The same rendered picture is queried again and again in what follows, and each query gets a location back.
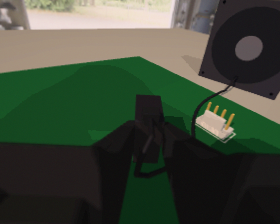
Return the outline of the black cooling fan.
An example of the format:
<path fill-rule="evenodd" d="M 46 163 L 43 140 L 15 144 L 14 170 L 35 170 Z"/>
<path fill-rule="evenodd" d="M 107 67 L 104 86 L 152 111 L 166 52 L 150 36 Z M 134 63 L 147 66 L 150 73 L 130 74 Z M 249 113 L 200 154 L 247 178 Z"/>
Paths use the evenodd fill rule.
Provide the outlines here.
<path fill-rule="evenodd" d="M 199 76 L 274 100 L 280 91 L 280 0 L 220 0 Z"/>

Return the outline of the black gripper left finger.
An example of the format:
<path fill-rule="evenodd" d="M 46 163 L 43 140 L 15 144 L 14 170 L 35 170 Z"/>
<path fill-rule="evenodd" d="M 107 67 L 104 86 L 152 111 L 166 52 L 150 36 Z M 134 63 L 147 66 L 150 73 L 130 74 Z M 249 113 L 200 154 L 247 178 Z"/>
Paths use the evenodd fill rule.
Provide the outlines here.
<path fill-rule="evenodd" d="M 90 146 L 0 143 L 0 194 L 82 197 L 89 224 L 118 224 L 134 120 Z"/>

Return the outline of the green circuit board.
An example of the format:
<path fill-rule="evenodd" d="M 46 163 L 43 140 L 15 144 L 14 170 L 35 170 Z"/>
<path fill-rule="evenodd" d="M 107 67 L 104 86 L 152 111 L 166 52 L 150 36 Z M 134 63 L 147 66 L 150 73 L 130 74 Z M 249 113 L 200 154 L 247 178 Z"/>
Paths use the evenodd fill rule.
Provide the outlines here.
<path fill-rule="evenodd" d="M 161 96 L 165 122 L 191 135 L 215 92 L 140 56 L 0 73 L 0 143 L 90 146 L 128 120 L 136 94 Z M 195 138 L 224 153 L 280 154 L 280 124 L 216 95 Z M 135 178 L 118 224 L 180 224 L 167 171 Z"/>

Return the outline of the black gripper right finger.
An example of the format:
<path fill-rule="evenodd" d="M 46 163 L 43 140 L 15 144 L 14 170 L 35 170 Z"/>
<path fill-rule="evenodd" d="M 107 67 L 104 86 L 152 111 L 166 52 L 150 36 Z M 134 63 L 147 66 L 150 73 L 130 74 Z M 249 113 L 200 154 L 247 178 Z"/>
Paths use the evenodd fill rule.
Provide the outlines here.
<path fill-rule="evenodd" d="M 248 187 L 280 187 L 280 154 L 225 155 L 169 122 L 161 145 L 180 224 L 232 224 Z"/>

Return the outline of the black fan cable with plug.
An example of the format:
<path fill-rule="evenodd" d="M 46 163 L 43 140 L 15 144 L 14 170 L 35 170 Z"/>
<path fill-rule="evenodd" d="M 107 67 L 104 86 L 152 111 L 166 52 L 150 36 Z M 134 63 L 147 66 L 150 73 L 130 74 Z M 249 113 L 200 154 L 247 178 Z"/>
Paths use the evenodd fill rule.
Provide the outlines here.
<path fill-rule="evenodd" d="M 209 96 L 199 104 L 193 115 L 191 136 L 195 137 L 195 119 L 200 107 L 212 97 L 226 92 L 235 79 L 236 77 L 233 78 L 225 90 Z M 150 173 L 140 172 L 142 163 L 158 163 L 165 126 L 161 96 L 136 94 L 134 125 L 133 163 L 136 163 L 134 177 L 149 179 L 166 172 L 166 167 Z"/>

